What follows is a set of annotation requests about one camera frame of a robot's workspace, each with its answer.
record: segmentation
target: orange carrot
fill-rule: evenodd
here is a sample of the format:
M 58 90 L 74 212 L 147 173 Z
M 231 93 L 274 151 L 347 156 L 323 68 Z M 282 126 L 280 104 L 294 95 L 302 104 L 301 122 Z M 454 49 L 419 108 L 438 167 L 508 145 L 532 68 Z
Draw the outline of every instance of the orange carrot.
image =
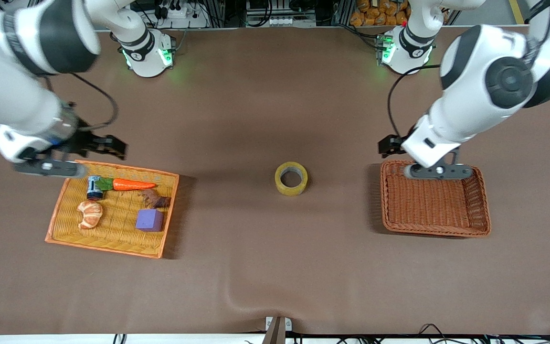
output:
M 157 186 L 155 183 L 146 183 L 139 181 L 130 181 L 122 178 L 99 178 L 95 182 L 95 185 L 103 191 L 116 190 L 116 191 L 128 191 L 128 190 L 145 190 L 151 189 Z

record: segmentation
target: purple cube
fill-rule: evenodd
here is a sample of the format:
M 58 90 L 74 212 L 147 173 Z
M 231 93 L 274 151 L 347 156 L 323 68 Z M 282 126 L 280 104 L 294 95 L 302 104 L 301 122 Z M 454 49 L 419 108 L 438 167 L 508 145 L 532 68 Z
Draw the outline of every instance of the purple cube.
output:
M 162 218 L 164 216 L 157 209 L 141 209 L 137 214 L 135 228 L 144 232 L 160 232 L 162 229 Z

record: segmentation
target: table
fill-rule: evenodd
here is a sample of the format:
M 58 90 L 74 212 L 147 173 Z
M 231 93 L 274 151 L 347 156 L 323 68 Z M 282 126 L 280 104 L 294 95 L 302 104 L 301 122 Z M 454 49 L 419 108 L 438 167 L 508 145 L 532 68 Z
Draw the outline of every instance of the table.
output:
M 444 28 L 430 63 L 462 31 Z M 416 333 L 426 322 L 550 333 L 550 102 L 462 146 L 461 162 L 486 179 L 489 237 L 391 235 L 377 143 L 392 133 L 385 102 L 397 76 L 360 39 L 331 28 L 190 32 L 175 68 L 151 79 L 101 41 L 85 77 L 120 118 L 98 133 L 129 144 L 127 165 L 184 176 L 169 259 L 44 243 L 63 180 L 16 174 L 0 157 L 0 333 L 237 333 L 270 315 L 302 333 Z M 78 80 L 53 83 L 89 122 L 109 116 Z M 402 81 L 399 127 L 440 93 L 434 69 Z M 310 174 L 299 197 L 275 189 L 285 161 Z

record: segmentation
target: wicker basket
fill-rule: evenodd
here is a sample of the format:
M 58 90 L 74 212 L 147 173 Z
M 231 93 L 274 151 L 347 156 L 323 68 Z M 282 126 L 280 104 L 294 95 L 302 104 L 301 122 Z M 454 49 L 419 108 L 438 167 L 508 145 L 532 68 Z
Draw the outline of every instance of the wicker basket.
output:
M 485 182 L 472 166 L 460 181 L 417 180 L 404 176 L 412 161 L 381 164 L 381 213 L 390 231 L 452 237 L 486 237 L 491 231 Z
M 103 200 L 98 201 L 103 206 L 103 217 L 99 224 L 94 228 L 79 229 L 82 213 L 76 208 L 79 203 L 86 200 L 87 178 L 66 179 L 54 207 L 46 242 L 161 258 L 173 214 L 179 175 L 113 163 L 77 162 L 86 166 L 89 175 L 156 183 L 156 190 L 161 196 L 171 197 L 169 207 L 159 208 L 165 215 L 163 229 L 151 233 L 135 229 L 138 211 L 147 208 L 138 191 L 105 192 Z

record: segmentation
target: yellow tape roll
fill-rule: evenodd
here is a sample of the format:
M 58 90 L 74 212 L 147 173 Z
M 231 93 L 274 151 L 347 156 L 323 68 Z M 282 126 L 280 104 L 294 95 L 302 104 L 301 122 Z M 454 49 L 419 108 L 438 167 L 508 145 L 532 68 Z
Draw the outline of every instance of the yellow tape roll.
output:
M 295 187 L 287 187 L 284 183 L 281 182 L 281 178 L 286 174 L 286 172 L 294 172 L 301 177 L 301 182 Z M 307 182 L 309 180 L 309 175 L 305 168 L 294 161 L 288 161 L 282 163 L 275 171 L 275 186 L 277 186 L 277 191 L 286 196 L 299 196 L 302 194 L 305 188 L 307 187 Z

